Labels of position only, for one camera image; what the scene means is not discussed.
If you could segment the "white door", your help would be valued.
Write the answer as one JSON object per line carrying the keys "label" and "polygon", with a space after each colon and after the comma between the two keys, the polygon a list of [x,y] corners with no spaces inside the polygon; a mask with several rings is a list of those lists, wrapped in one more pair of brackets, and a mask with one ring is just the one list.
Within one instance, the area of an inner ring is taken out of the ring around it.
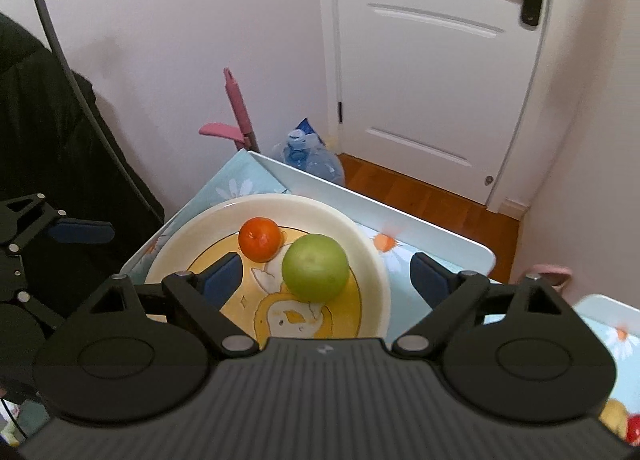
{"label": "white door", "polygon": [[489,200],[544,37],[523,0],[331,0],[341,150]]}

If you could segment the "small tangerine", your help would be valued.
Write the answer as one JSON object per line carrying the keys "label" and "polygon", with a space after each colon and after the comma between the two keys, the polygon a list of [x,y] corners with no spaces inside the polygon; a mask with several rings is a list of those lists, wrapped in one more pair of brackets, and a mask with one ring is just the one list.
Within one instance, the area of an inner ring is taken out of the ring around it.
{"label": "small tangerine", "polygon": [[267,217],[253,217],[240,228],[238,235],[242,253],[251,261],[272,260],[283,246],[283,235],[276,222]]}

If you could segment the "yellow pear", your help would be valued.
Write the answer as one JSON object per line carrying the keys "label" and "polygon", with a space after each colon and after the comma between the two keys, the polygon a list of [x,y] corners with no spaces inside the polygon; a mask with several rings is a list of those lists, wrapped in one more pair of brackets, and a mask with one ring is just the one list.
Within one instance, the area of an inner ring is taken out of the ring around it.
{"label": "yellow pear", "polygon": [[627,439],[628,411],[625,405],[615,398],[610,398],[604,405],[600,422],[621,440]]}

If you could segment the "white chair back right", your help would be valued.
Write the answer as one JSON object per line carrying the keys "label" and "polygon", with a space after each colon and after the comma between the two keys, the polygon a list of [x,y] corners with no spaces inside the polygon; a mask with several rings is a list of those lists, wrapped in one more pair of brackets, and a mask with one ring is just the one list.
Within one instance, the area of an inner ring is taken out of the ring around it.
{"label": "white chair back right", "polygon": [[590,294],[573,305],[582,317],[624,330],[634,336],[640,333],[640,310],[603,294]]}

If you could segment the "blue daisy tablecloth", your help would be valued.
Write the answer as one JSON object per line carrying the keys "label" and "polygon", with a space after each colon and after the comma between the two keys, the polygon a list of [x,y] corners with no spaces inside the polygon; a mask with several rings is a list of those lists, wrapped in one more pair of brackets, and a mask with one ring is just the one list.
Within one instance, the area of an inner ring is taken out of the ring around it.
{"label": "blue daisy tablecloth", "polygon": [[[335,240],[349,280],[335,298],[295,296],[280,258],[240,248],[255,216],[277,223],[286,244],[309,234]],[[248,151],[222,169],[125,265],[156,284],[180,269],[224,264],[206,284],[218,310],[257,342],[380,338],[409,362],[425,360],[451,393],[511,422],[562,422],[580,404],[639,440],[639,313],[596,295],[568,306],[541,278],[516,286],[488,279],[487,248],[326,180]]]}

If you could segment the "pink object on floor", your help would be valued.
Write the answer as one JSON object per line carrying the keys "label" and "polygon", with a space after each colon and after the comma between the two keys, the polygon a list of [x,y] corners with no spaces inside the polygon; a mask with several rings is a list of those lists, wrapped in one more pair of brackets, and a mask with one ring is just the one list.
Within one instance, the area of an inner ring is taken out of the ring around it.
{"label": "pink object on floor", "polygon": [[573,271],[569,267],[555,264],[536,264],[523,272],[523,277],[539,277],[546,280],[558,293],[563,292],[565,287],[572,281],[573,276]]}

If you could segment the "cream duck plate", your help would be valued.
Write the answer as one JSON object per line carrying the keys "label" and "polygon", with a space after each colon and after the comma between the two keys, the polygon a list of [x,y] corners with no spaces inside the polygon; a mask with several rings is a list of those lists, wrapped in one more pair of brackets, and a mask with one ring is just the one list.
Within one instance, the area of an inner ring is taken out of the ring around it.
{"label": "cream duck plate", "polygon": [[259,344],[269,338],[382,338],[390,324],[390,282],[378,249],[346,215],[295,194],[255,194],[213,206],[170,236],[146,274],[156,284],[179,270],[202,272],[228,252],[239,252],[238,233],[250,218],[280,227],[288,248],[307,234],[326,235],[345,251],[349,280],[332,300],[309,304],[282,279],[284,255],[256,263],[242,258],[243,280],[221,313]]}

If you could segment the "water bottle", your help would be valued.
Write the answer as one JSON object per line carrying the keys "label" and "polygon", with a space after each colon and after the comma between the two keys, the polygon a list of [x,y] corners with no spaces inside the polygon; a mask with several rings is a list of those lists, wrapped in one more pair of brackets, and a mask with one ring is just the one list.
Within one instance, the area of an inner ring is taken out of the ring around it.
{"label": "water bottle", "polygon": [[305,118],[273,147],[271,157],[299,171],[344,186],[345,172],[340,159]]}

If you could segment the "green apple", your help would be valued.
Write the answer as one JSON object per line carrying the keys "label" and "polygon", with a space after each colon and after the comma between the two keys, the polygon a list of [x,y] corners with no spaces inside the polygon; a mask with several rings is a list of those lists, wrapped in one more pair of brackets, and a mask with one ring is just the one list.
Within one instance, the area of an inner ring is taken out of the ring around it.
{"label": "green apple", "polygon": [[349,280],[349,262],[332,238],[308,234],[296,239],[282,261],[282,279],[295,296],[323,303],[339,295]]}

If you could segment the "red cherry tomato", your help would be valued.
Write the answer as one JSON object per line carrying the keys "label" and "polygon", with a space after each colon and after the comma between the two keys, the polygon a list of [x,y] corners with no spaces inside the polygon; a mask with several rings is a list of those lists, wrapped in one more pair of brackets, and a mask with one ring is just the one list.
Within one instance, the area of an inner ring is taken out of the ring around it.
{"label": "red cherry tomato", "polygon": [[640,414],[631,414],[627,418],[626,442],[631,446],[640,446]]}

